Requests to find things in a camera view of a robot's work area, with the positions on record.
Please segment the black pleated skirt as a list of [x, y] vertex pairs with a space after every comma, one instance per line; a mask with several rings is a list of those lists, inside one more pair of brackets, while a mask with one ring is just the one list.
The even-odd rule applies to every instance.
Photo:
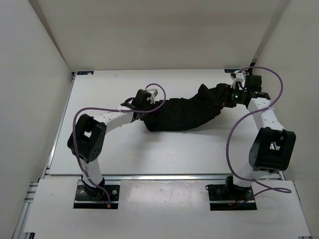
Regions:
[[224, 83], [210, 89], [201, 84], [192, 98], [170, 98], [158, 110], [146, 114], [143, 122], [152, 132], [197, 128], [221, 114], [229, 88]]

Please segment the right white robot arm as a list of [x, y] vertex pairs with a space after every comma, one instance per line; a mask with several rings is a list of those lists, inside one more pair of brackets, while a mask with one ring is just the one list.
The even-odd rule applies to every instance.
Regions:
[[270, 96], [262, 92], [261, 76], [248, 75], [243, 78], [236, 71], [230, 77], [233, 82], [225, 86], [224, 106], [245, 105], [258, 130], [249, 150], [248, 162], [241, 167], [237, 176], [231, 173], [226, 178], [224, 194], [229, 199], [235, 199], [260, 178], [287, 169], [296, 135], [287, 131], [277, 119]]

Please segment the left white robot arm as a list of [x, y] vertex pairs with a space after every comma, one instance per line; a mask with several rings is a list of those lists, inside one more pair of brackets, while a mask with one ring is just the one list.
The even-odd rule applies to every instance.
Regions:
[[157, 94], [156, 89], [141, 89], [134, 98], [127, 99], [114, 110], [95, 117], [82, 114], [77, 120], [67, 146], [77, 158], [82, 171], [82, 183], [93, 199], [100, 199], [105, 192], [98, 157], [102, 152], [106, 133], [140, 120], [144, 111], [155, 105]]

